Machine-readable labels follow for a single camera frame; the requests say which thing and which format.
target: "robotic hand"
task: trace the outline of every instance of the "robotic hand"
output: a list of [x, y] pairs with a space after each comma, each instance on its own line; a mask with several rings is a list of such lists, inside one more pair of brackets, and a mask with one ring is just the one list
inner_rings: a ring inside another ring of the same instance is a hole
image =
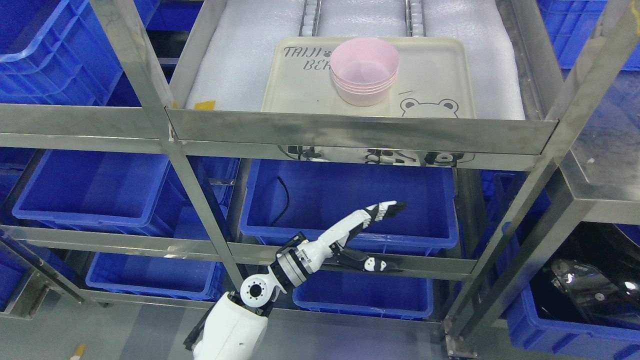
[[334, 257], [341, 265], [367, 272], [395, 270], [394, 264], [346, 245], [372, 222], [393, 218], [405, 207], [403, 202], [386, 201], [356, 210], [323, 232], [316, 241], [309, 241], [298, 233], [278, 249], [268, 273], [251, 275], [244, 280], [239, 292], [222, 296], [185, 340], [187, 349], [191, 350], [204, 328], [202, 341], [193, 349], [195, 360], [251, 358], [262, 342], [268, 316], [280, 292], [287, 293], [300, 286], [320, 269], [325, 259]]

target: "yellow tape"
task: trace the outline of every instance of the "yellow tape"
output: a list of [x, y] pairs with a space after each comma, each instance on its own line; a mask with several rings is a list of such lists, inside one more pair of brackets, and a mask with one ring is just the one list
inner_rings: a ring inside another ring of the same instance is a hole
[[631, 12], [636, 17], [636, 35], [640, 37], [640, 12], [636, 8], [636, 0], [631, 0]]
[[76, 352], [74, 352], [74, 356], [82, 357], [82, 355], [84, 354], [84, 348], [86, 348], [86, 345], [80, 344], [80, 346], [76, 348]]
[[196, 110], [213, 110], [215, 107], [216, 107], [216, 101], [211, 100], [211, 101], [198, 102], [197, 104], [195, 104], [193, 108]]

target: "cartoon bear face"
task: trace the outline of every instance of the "cartoon bear face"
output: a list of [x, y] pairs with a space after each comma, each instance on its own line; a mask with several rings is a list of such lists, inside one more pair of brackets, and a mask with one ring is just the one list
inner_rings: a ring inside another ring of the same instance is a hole
[[458, 103], [451, 99], [440, 102], [418, 102], [413, 98], [402, 100], [400, 108], [404, 117], [458, 117]]

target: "black cable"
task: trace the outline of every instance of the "black cable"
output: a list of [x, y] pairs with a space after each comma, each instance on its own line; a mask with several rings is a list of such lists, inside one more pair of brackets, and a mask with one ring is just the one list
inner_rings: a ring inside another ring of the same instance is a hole
[[280, 149], [280, 151], [281, 151], [283, 154], [285, 154], [285, 156], [287, 156], [289, 159], [298, 160], [298, 159], [294, 158], [293, 156], [289, 155], [289, 153], [288, 153], [288, 152], [284, 151], [284, 149], [282, 148], [282, 146], [281, 146], [281, 145], [278, 145], [278, 149]]
[[278, 217], [275, 218], [274, 221], [272, 221], [270, 226], [274, 226], [278, 220], [280, 220], [280, 218], [282, 217], [282, 215], [284, 215], [284, 213], [287, 212], [287, 209], [289, 209], [289, 190], [287, 189], [287, 185], [284, 185], [284, 181], [282, 181], [282, 178], [280, 176], [278, 176], [278, 181], [280, 182], [280, 184], [282, 185], [282, 188], [284, 189], [284, 192], [287, 194], [287, 205], [285, 205], [284, 209], [282, 210], [282, 212], [278, 215]]
[[204, 329], [204, 323], [207, 321], [207, 317], [209, 316], [211, 310], [213, 310], [214, 306], [215, 304], [211, 306], [209, 310], [204, 313], [204, 315], [202, 315], [200, 321], [193, 327], [189, 335], [187, 335], [187, 338], [182, 343], [184, 345], [184, 348], [188, 351], [193, 351], [193, 345], [196, 343], [196, 341], [198, 341], [198, 338], [200, 337], [200, 334]]

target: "white foam sheet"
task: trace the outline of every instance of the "white foam sheet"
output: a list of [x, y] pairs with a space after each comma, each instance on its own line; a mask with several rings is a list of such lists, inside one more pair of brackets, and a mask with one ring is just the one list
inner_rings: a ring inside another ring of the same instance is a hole
[[304, 0], [228, 0], [186, 108], [260, 111], [276, 45], [298, 36]]
[[429, 0], [422, 8], [427, 36], [465, 45], [478, 118], [523, 120], [513, 46], [495, 0]]
[[[187, 100], [217, 110], [260, 111], [276, 45], [300, 29], [303, 0], [228, 0]], [[524, 119], [513, 46], [495, 0], [422, 2], [427, 36], [467, 52], [480, 119]], [[404, 1], [323, 0], [320, 36], [403, 36]]]
[[404, 1], [323, 0], [320, 37], [403, 37]]

